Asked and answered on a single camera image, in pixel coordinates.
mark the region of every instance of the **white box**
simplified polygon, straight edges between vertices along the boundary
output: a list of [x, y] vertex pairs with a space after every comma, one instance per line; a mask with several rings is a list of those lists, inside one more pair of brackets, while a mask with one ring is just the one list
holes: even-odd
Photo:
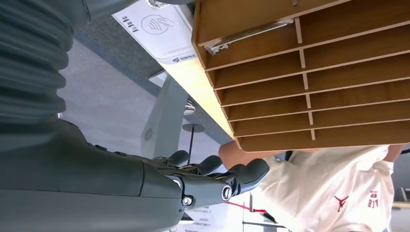
[[156, 9], [137, 1], [113, 17], [158, 62], [175, 64], [196, 57], [191, 44], [193, 17], [186, 5]]

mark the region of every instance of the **red cable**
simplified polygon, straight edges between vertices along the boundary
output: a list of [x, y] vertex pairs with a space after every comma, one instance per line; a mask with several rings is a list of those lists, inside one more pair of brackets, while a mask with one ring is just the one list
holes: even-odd
[[239, 206], [239, 207], [241, 207], [241, 208], [243, 208], [243, 209], [249, 210], [249, 212], [266, 213], [266, 210], [264, 210], [264, 209], [253, 209], [253, 210], [252, 210], [251, 208], [246, 207], [246, 206], [244, 206], [244, 205], [235, 204], [235, 203], [232, 203], [232, 202], [225, 202], [225, 203]]

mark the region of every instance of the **black pole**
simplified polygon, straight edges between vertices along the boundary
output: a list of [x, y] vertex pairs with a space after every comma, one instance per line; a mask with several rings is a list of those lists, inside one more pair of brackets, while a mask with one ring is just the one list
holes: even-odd
[[190, 141], [190, 152], [189, 152], [190, 158], [188, 159], [188, 164], [189, 164], [190, 161], [191, 161], [192, 141], [193, 141], [193, 133], [194, 133], [194, 132], [195, 132], [195, 124], [192, 125], [191, 141]]

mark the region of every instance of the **wooden compartment organizer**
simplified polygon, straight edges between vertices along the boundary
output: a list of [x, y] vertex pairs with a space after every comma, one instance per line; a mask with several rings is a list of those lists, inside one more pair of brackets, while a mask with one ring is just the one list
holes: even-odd
[[409, 0], [198, 0], [192, 43], [245, 151], [410, 142]]

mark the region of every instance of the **robotic hand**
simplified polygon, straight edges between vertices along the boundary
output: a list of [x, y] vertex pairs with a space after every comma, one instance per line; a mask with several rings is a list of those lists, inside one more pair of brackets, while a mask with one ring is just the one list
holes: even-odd
[[182, 204], [188, 209], [223, 203], [233, 196], [250, 191], [269, 171], [264, 160], [254, 159], [246, 166], [238, 164], [226, 173], [212, 174], [222, 165], [218, 156], [210, 156], [200, 164], [189, 164], [181, 168], [164, 165], [182, 163], [188, 160], [188, 157], [186, 151], [177, 151], [167, 159], [154, 159], [157, 162], [157, 170], [183, 190]]
[[145, 159], [86, 142], [60, 120], [75, 29], [135, 0], [0, 1], [0, 231], [158, 232], [185, 208], [223, 203], [256, 187], [261, 159], [211, 174], [218, 157]]

